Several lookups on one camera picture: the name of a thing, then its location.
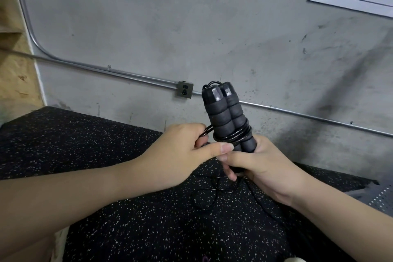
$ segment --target forearm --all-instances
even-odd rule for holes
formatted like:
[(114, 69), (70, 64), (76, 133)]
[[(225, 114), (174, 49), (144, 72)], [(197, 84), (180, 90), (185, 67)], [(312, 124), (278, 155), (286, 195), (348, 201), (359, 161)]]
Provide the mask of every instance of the forearm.
[(116, 168), (0, 181), (0, 258), (119, 200)]
[(314, 178), (292, 206), (356, 261), (393, 261), (393, 218)]

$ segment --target person's right hand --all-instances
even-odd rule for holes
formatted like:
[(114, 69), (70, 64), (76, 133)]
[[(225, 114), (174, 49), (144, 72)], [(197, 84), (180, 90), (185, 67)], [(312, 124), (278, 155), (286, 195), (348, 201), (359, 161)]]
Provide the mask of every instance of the person's right hand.
[(235, 181), (237, 176), (229, 166), (245, 168), (245, 175), (261, 190), (290, 206), (313, 177), (292, 163), (268, 138), (260, 135), (254, 135), (254, 138), (257, 141), (254, 153), (233, 151), (217, 157), (225, 174)]

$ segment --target jump rope handle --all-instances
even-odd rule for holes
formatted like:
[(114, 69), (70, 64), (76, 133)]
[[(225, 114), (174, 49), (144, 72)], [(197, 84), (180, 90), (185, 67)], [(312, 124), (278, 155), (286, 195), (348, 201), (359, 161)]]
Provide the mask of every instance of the jump rope handle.
[[(214, 130), (214, 140), (232, 143), (235, 151), (254, 152), (257, 142), (232, 84), (225, 82), (212, 86), (209, 83), (202, 90), (202, 98), (211, 122), (210, 130)], [(239, 167), (231, 169), (235, 173), (244, 171)]]

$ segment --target hand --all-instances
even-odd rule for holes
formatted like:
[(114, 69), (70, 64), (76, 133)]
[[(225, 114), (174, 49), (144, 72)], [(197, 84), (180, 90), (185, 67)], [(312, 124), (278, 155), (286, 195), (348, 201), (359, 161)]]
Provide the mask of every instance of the hand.
[(233, 151), (217, 157), (224, 167), (230, 180), (235, 181), (236, 175), (229, 166), (247, 169), (245, 175), (274, 200), (291, 205), (294, 198), (307, 186), (313, 178), (292, 163), (266, 137), (254, 135), (257, 148), (253, 154)]
[(204, 161), (233, 150), (230, 143), (202, 146), (208, 141), (207, 135), (199, 138), (205, 128), (201, 123), (171, 125), (144, 154), (117, 165), (121, 181), (125, 182), (122, 198), (178, 185)]

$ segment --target gray perforated object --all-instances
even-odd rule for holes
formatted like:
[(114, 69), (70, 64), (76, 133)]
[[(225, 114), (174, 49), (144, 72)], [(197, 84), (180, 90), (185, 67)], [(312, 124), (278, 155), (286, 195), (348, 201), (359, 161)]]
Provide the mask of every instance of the gray perforated object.
[(380, 185), (371, 183), (363, 190), (347, 194), (393, 217), (393, 169), (384, 176)]

